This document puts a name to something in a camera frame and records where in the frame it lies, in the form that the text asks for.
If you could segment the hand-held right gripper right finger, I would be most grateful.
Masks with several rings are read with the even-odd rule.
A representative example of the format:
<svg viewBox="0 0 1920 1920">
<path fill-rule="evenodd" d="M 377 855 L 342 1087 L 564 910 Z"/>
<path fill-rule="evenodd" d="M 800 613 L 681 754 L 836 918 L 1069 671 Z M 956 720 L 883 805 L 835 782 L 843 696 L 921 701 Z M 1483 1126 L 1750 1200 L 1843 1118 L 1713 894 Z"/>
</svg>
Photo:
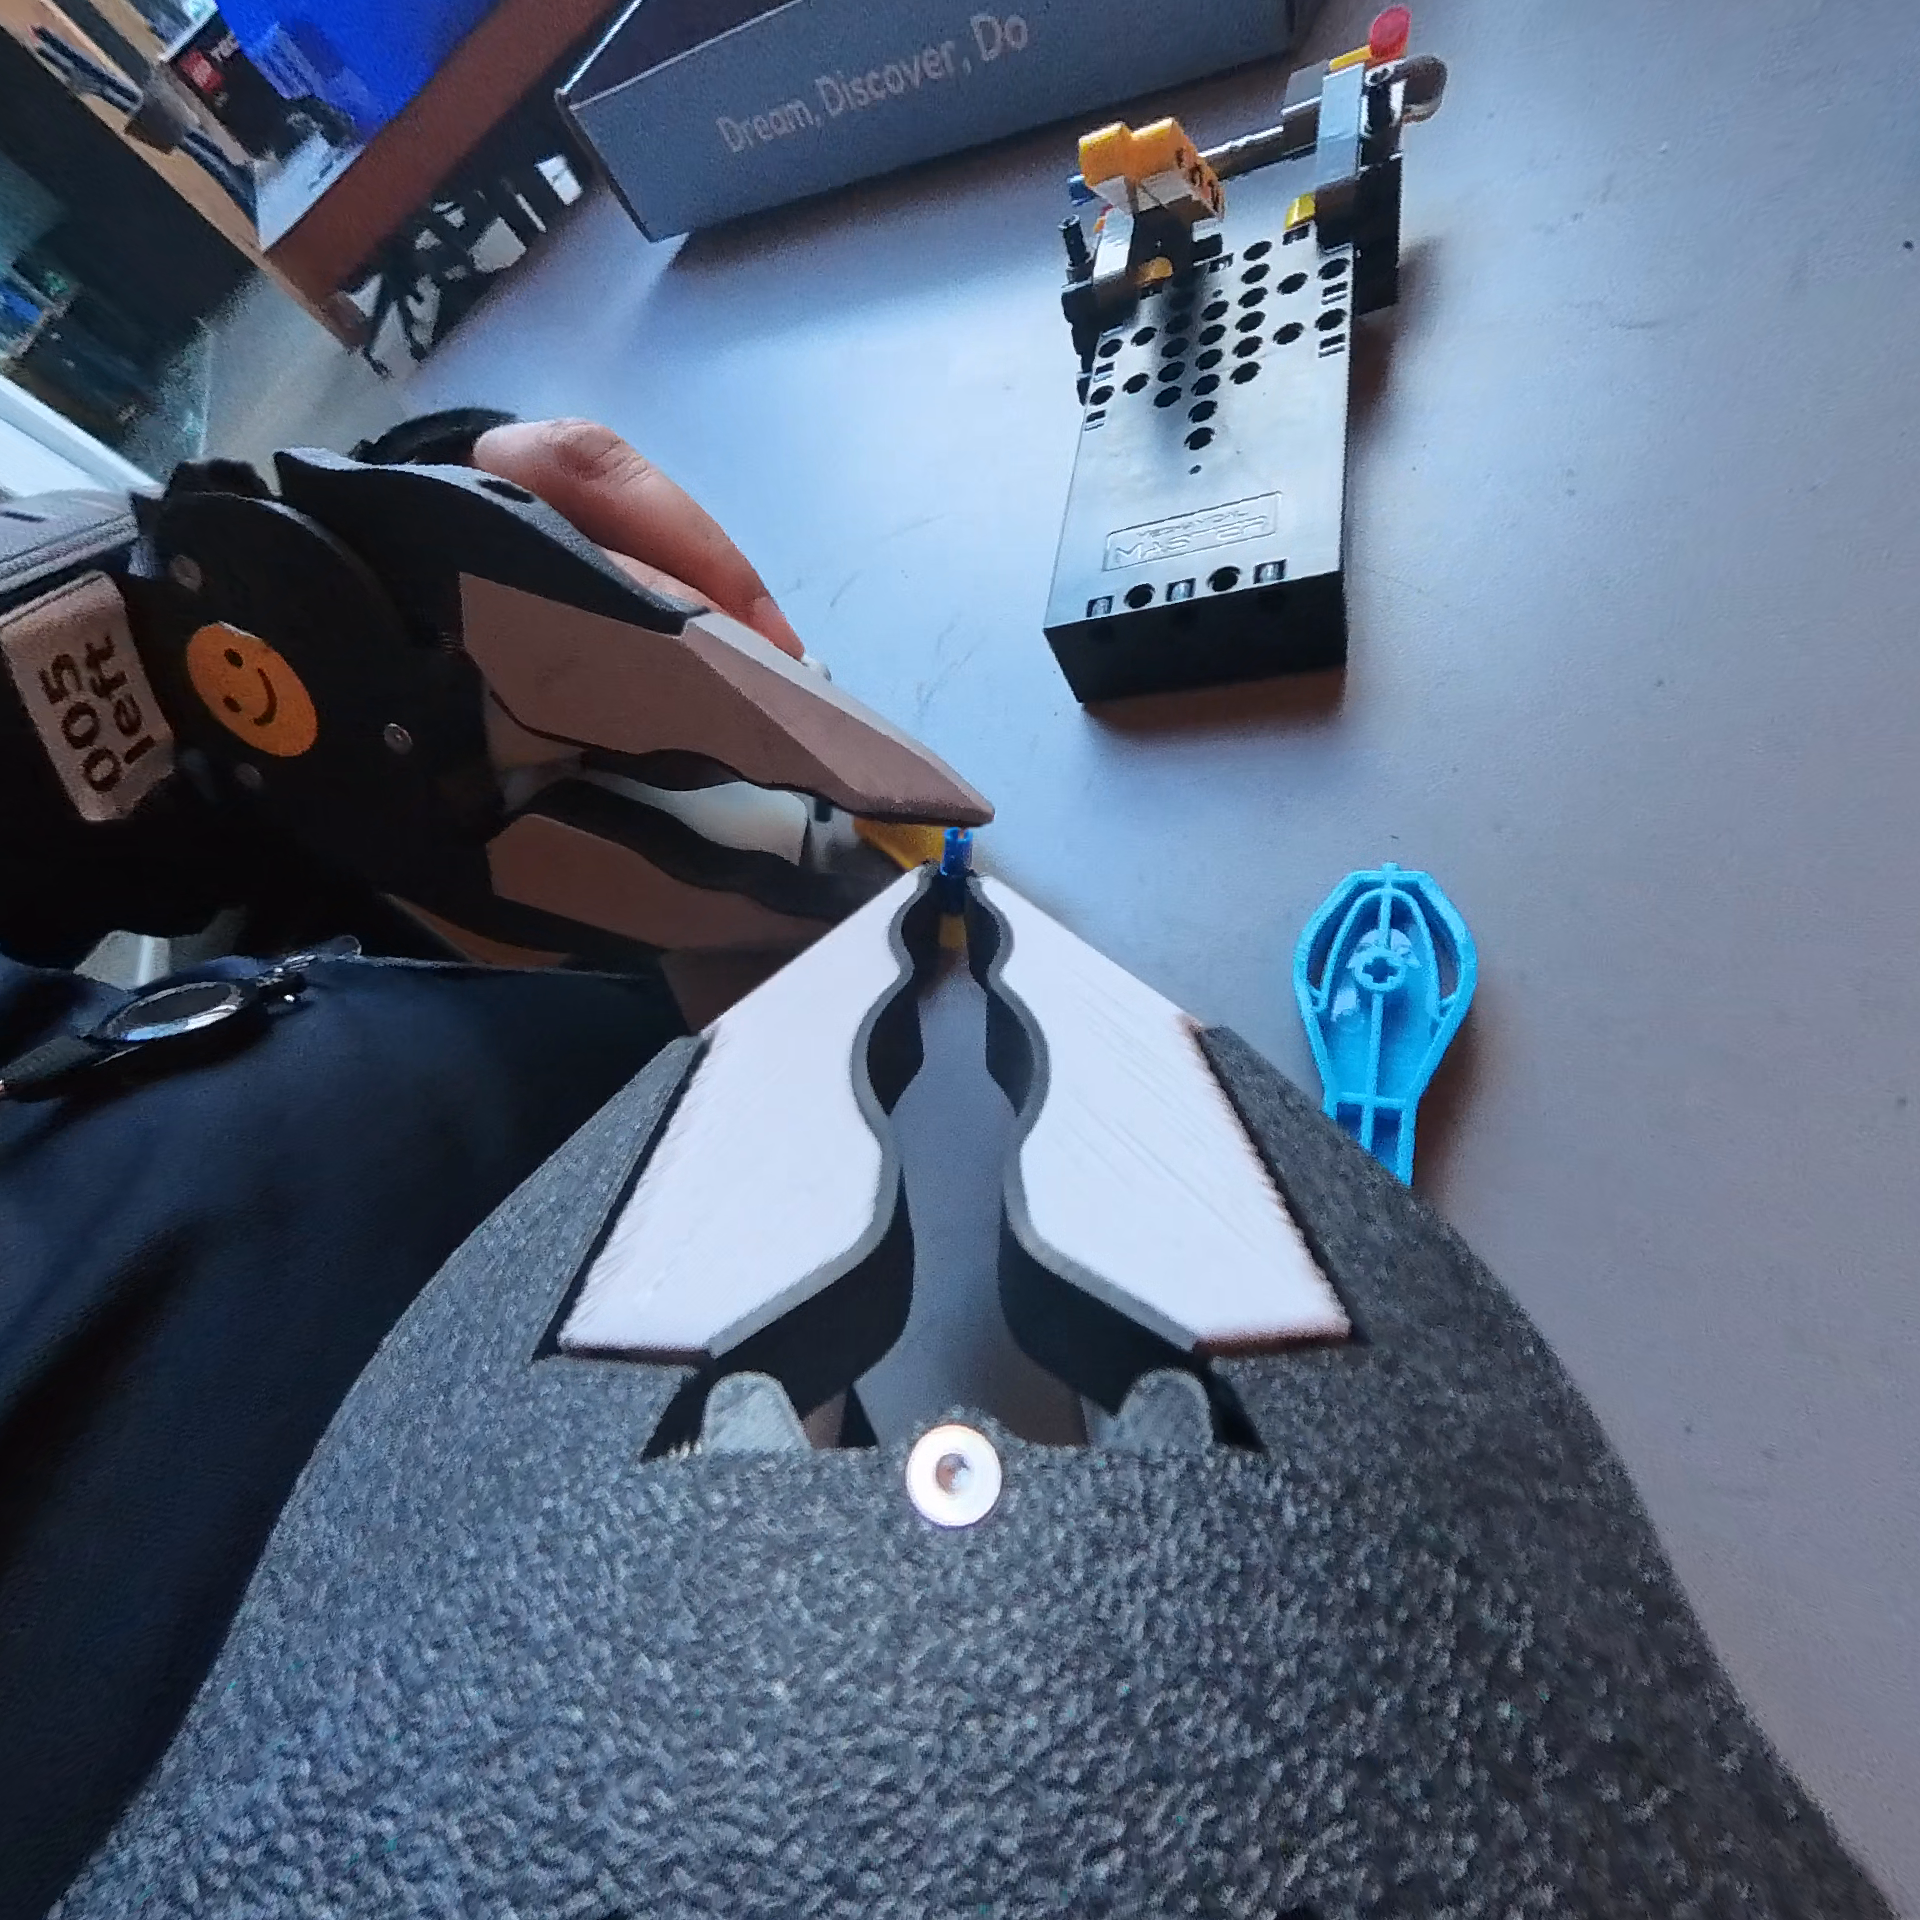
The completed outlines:
<svg viewBox="0 0 1920 1920">
<path fill-rule="evenodd" d="M 1037 1261 L 1165 1342 L 1347 1339 L 1195 1022 L 1003 879 L 973 879 L 971 904 L 1035 1067 L 1010 1218 Z"/>
</svg>

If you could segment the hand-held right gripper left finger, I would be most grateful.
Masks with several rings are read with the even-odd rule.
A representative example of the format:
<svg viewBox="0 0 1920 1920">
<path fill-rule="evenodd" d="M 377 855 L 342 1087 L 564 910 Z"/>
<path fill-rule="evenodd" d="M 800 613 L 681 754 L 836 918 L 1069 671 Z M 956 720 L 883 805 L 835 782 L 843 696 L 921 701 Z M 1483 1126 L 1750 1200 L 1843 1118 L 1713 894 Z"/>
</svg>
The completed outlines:
<svg viewBox="0 0 1920 1920">
<path fill-rule="evenodd" d="M 904 1178 L 874 1042 L 914 1011 L 906 924 L 925 904 L 914 868 L 708 1022 L 582 1270 L 564 1352 L 721 1359 L 881 1274 Z"/>
</svg>

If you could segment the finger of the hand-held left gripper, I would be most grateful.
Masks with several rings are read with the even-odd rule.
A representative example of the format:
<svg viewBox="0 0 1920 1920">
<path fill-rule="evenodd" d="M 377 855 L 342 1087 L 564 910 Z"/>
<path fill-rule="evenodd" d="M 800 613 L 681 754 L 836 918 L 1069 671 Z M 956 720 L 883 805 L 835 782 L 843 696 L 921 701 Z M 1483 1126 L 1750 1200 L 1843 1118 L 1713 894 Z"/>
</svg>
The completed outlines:
<svg viewBox="0 0 1920 1920">
<path fill-rule="evenodd" d="M 843 815 L 706 764 L 661 787 L 579 756 L 499 775 L 499 899 L 661 954 L 792 954 L 857 912 Z"/>
<path fill-rule="evenodd" d="M 740 622 L 659 634 L 462 575 L 464 648 L 517 726 L 627 762 L 706 762 L 859 818 L 966 826 L 994 806 L 945 758 Z"/>
</svg>

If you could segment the yellow scoop piece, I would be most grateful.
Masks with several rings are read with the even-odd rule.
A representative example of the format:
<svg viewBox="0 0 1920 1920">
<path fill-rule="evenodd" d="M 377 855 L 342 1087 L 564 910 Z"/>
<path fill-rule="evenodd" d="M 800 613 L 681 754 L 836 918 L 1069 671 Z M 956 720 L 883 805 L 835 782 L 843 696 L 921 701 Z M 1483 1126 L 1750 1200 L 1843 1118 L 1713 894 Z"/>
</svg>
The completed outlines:
<svg viewBox="0 0 1920 1920">
<path fill-rule="evenodd" d="M 856 835 L 862 843 L 888 855 L 899 868 L 913 871 L 916 866 L 932 866 L 938 871 L 945 850 L 946 828 L 930 822 L 877 822 L 856 818 Z M 969 943 L 966 915 L 961 918 L 940 918 L 940 942 L 948 954 L 961 954 Z"/>
</svg>

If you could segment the blue brick separator tool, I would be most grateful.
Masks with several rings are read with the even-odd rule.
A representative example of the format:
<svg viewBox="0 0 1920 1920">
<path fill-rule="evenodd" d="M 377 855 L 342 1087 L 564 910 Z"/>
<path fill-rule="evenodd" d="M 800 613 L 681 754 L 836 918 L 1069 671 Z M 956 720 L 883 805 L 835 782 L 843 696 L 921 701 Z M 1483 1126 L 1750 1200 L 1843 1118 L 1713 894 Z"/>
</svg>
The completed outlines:
<svg viewBox="0 0 1920 1920">
<path fill-rule="evenodd" d="M 1476 988 L 1472 933 L 1424 871 L 1347 875 L 1302 931 L 1293 995 L 1328 1115 L 1404 1183 L 1417 1114 Z"/>
</svg>

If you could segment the person's left forearm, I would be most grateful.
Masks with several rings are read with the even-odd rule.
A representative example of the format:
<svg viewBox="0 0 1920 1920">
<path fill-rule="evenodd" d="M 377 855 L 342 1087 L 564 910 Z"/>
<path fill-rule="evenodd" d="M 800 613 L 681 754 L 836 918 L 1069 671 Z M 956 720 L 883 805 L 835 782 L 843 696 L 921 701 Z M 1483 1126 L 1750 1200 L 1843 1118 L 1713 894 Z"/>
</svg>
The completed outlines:
<svg viewBox="0 0 1920 1920">
<path fill-rule="evenodd" d="M 184 942 L 221 915 L 241 918 L 235 954 L 294 954 L 337 938 L 387 958 L 457 954 L 365 882 L 273 835 L 121 843 L 107 828 L 5 822 L 2 948 L 20 964 L 78 968 L 109 933 Z"/>
</svg>

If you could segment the grey desk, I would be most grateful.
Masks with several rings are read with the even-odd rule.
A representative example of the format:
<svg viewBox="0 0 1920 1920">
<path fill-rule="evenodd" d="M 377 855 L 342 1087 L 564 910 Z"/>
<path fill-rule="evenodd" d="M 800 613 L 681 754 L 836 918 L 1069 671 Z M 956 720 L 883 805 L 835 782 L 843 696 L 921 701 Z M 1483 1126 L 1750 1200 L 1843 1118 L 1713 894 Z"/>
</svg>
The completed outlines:
<svg viewBox="0 0 1920 1920">
<path fill-rule="evenodd" d="M 993 862 L 1313 1085 L 1308 915 L 1388 858 L 1480 990 L 1421 1191 L 1579 1378 L 1753 1715 L 1915 1908 L 1915 4 L 1414 4 L 1356 342 L 1350 659 L 1081 711 L 1075 123 L 673 244 L 604 190 L 390 378 L 253 282 L 205 445 L 613 428 Z"/>
</svg>

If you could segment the person's left hand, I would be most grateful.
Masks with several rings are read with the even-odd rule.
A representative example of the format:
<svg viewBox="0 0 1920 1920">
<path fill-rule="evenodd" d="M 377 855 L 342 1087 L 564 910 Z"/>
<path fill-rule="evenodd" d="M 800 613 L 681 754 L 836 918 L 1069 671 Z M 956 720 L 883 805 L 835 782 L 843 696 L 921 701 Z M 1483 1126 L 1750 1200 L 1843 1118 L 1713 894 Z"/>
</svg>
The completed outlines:
<svg viewBox="0 0 1920 1920">
<path fill-rule="evenodd" d="M 532 491 L 641 583 L 724 613 L 785 653 L 806 648 L 722 526 L 614 429 L 582 418 L 501 422 L 475 468 Z"/>
</svg>

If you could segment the brown side table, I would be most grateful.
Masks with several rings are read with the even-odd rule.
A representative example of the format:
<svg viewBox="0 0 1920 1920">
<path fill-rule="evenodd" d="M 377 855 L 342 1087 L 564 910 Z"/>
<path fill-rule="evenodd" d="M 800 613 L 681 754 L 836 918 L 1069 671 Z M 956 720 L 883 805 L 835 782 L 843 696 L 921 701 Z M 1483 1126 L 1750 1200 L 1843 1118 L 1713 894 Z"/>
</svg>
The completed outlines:
<svg viewBox="0 0 1920 1920">
<path fill-rule="evenodd" d="M 552 92 L 590 50 L 618 3 L 501 3 L 453 48 L 384 130 L 347 157 L 294 216 L 258 213 L 257 266 L 349 349 L 373 340 L 357 287 L 380 248 L 418 215 L 532 92 Z"/>
</svg>

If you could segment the person's dark clothed body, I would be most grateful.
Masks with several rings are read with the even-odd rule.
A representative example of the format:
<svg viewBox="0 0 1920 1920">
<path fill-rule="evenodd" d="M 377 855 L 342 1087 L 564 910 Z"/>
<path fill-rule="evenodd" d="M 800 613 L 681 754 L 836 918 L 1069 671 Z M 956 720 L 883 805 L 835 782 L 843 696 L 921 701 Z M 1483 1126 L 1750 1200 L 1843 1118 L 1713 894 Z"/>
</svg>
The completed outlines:
<svg viewBox="0 0 1920 1920">
<path fill-rule="evenodd" d="M 235 1038 L 5 1102 L 5 1915 L 174 1736 L 418 1288 L 684 1032 L 652 967 L 329 954 Z"/>
</svg>

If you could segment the black perforated brick model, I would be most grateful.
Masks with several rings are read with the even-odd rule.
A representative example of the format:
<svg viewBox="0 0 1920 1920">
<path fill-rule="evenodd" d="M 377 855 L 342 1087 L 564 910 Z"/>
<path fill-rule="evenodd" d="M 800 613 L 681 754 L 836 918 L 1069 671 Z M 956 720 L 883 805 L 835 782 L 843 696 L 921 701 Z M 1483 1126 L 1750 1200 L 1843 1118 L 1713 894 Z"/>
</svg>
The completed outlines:
<svg viewBox="0 0 1920 1920">
<path fill-rule="evenodd" d="M 1078 140 L 1081 428 L 1045 637 L 1084 706 L 1347 662 L 1353 344 L 1400 300 L 1401 138 L 1450 78 L 1409 36 L 1386 6 L 1213 149 L 1173 117 Z"/>
</svg>

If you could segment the blue storage bin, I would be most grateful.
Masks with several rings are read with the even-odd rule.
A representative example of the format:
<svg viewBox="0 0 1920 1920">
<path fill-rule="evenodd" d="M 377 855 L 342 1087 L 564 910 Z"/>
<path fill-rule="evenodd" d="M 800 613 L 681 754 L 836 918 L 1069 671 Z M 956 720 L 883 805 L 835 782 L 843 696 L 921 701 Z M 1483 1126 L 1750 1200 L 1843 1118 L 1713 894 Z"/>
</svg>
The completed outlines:
<svg viewBox="0 0 1920 1920">
<path fill-rule="evenodd" d="M 412 103 L 493 3 L 221 3 L 225 24 L 262 75 L 352 78 L 394 114 Z"/>
</svg>

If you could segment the dark blue cardboard box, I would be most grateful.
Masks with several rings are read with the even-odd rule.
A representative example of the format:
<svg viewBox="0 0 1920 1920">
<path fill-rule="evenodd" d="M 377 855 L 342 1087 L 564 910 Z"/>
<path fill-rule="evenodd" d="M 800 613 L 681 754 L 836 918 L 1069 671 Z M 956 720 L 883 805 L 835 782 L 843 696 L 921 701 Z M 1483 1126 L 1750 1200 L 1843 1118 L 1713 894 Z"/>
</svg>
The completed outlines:
<svg viewBox="0 0 1920 1920">
<path fill-rule="evenodd" d="M 1291 50 L 1317 3 L 638 3 L 558 92 L 636 226 L 698 234 Z"/>
</svg>

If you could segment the black drawstring with toggle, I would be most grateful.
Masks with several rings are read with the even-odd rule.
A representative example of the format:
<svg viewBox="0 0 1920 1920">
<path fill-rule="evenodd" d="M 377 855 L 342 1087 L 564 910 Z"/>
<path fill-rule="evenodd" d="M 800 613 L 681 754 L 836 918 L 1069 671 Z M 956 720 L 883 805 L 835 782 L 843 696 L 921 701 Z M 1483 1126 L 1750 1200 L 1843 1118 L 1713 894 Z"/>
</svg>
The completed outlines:
<svg viewBox="0 0 1920 1920">
<path fill-rule="evenodd" d="M 305 995 L 316 955 L 297 954 L 245 976 L 170 979 L 82 1030 L 64 1030 L 5 1062 L 2 1099 L 45 1102 L 92 1082 L 176 1072 L 257 1040 Z"/>
</svg>

